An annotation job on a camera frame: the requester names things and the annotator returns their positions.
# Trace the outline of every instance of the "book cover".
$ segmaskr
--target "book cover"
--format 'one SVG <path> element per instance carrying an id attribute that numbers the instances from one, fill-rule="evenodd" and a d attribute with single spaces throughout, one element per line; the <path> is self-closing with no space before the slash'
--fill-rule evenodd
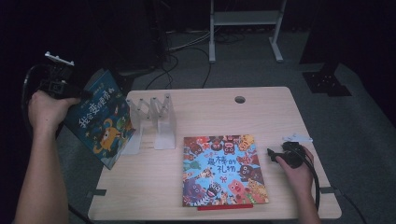
<path id="1" fill-rule="evenodd" d="M 183 206 L 268 203 L 254 137 L 184 138 Z"/>
<path id="2" fill-rule="evenodd" d="M 130 108 L 109 71 L 94 74 L 84 90 L 92 97 L 70 107 L 64 125 L 110 170 L 134 133 Z"/>

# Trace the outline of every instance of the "dark background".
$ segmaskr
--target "dark background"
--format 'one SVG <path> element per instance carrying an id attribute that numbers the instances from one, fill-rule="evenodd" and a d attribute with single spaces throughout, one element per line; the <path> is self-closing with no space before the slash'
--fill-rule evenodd
<path id="1" fill-rule="evenodd" d="M 208 29 L 209 1 L 44 1 L 0 3 L 2 77 L 2 221 L 9 223 L 29 158 L 30 139 L 21 115 L 21 86 L 28 69 L 48 63 L 49 50 L 74 61 L 72 82 L 83 86 L 104 67 L 118 71 L 125 90 L 133 77 L 158 67 L 164 31 Z M 216 1 L 217 10 L 278 8 L 276 1 Z M 358 74 L 396 123 L 396 9 L 392 1 L 289 0 L 284 31 L 310 29 L 301 63 L 336 59 Z"/>

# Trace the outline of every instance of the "gray floor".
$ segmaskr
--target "gray floor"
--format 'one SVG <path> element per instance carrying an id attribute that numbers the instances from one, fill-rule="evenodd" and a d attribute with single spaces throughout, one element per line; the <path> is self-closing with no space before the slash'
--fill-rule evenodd
<path id="1" fill-rule="evenodd" d="M 216 45 L 217 61 L 211 65 L 205 88 L 286 86 L 290 88 L 326 174 L 361 210 L 368 223 L 394 223 L 396 220 L 396 130 L 361 85 L 359 77 L 340 65 L 336 76 L 352 96 L 329 97 L 310 92 L 302 72 L 317 71 L 321 64 L 299 65 L 308 33 L 281 32 L 278 45 L 285 62 L 277 63 L 268 43 L 270 33 L 246 35 L 232 45 Z M 172 46 L 197 38 L 196 35 L 170 35 Z M 207 42 L 196 45 L 207 52 Z M 209 64 L 199 50 L 176 52 L 177 67 L 170 72 L 173 89 L 201 88 Z M 164 64 L 170 68 L 175 59 Z M 133 90 L 143 90 L 157 71 L 138 77 Z M 158 78 L 150 89 L 165 89 L 169 79 Z M 77 138 L 63 129 L 59 150 L 68 189 L 69 202 L 88 214 L 101 174 L 101 163 Z M 362 223 L 358 213 L 344 197 L 338 197 L 343 215 L 323 223 Z M 71 223 L 84 223 L 70 215 Z M 296 220 L 273 221 L 297 223 Z M 95 221 L 95 223 L 131 223 Z"/>

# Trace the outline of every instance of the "colorful book cover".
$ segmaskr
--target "colorful book cover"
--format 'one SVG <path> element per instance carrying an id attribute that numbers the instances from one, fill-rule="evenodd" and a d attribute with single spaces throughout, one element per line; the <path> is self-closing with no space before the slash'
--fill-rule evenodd
<path id="1" fill-rule="evenodd" d="M 268 203 L 254 137 L 184 138 L 183 206 Z"/>
<path id="2" fill-rule="evenodd" d="M 109 71 L 93 75 L 84 90 L 92 97 L 70 107 L 64 125 L 110 170 L 134 133 L 130 108 Z"/>

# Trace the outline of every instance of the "wooden table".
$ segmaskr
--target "wooden table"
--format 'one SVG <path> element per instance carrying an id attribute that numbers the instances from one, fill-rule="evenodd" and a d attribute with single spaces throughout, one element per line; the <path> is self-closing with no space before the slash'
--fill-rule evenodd
<path id="1" fill-rule="evenodd" d="M 131 91 L 128 99 L 163 98 L 169 92 L 177 118 L 177 148 L 156 150 L 155 129 L 147 129 L 136 155 L 122 155 L 111 171 L 104 168 L 89 211 L 92 220 L 238 220 L 297 218 L 294 197 L 282 168 L 266 149 L 281 152 L 283 136 L 309 136 L 290 90 L 286 87 Z M 246 99 L 238 104 L 235 97 Z M 197 211 L 182 207 L 183 137 L 253 134 L 256 140 L 269 203 L 253 208 Z M 330 183 L 312 143 L 302 143 L 315 156 L 322 188 Z M 333 193 L 320 195 L 319 216 L 342 214 Z"/>

